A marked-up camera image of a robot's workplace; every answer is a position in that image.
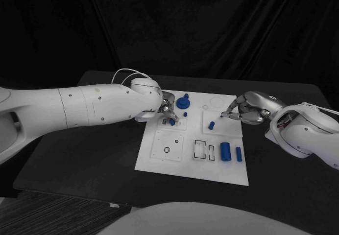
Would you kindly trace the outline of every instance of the small blue part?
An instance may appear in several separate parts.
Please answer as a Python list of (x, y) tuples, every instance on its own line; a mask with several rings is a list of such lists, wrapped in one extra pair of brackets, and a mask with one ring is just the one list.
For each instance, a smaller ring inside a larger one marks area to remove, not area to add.
[(191, 105), (189, 95), (185, 94), (185, 96), (176, 100), (176, 106), (179, 109), (186, 109), (189, 105)]
[(241, 157), (241, 148), (240, 148), (240, 147), (237, 147), (237, 148), (235, 148), (235, 151), (237, 151), (237, 160), (238, 160), (238, 162), (243, 162), (243, 157)]
[(211, 122), (211, 124), (209, 124), (209, 130), (212, 130), (214, 129), (214, 125), (215, 125), (215, 123), (214, 123), (214, 121)]
[(231, 147), (230, 147), (230, 143), (227, 143), (227, 142), (221, 143), (221, 160), (225, 162), (232, 160)]
[(172, 126), (175, 126), (175, 120), (173, 119), (169, 120), (169, 123), (170, 123)]

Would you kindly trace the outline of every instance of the white platform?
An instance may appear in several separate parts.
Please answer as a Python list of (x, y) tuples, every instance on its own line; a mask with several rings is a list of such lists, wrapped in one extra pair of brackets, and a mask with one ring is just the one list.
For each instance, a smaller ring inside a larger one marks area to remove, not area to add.
[[(168, 92), (175, 94), (176, 99), (188, 93), (191, 106), (181, 110), (175, 105), (175, 113), (181, 118), (175, 126), (169, 122), (163, 124), (163, 114), (156, 114), (156, 118), (147, 122), (136, 170), (247, 186), (241, 122), (221, 117), (235, 95)], [(214, 130), (208, 128), (211, 121), (215, 122)], [(205, 159), (195, 158), (195, 140), (205, 142)], [(230, 162), (221, 161), (222, 142), (231, 145)], [(214, 161), (208, 157), (209, 145), (214, 146)], [(243, 162), (237, 161), (235, 147), (241, 147)]]

